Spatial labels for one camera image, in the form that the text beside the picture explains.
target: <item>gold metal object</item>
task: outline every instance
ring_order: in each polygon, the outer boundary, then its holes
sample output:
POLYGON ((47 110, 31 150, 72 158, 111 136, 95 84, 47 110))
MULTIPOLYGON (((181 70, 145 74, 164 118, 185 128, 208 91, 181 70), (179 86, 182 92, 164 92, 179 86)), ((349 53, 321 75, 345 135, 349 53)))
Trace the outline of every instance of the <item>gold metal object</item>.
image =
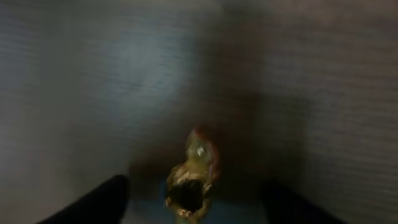
POLYGON ((198 223, 210 208, 208 191, 218 178, 219 157, 214 144, 194 129, 186 144, 187 161, 175 166, 167 178, 166 206, 179 224, 198 223))

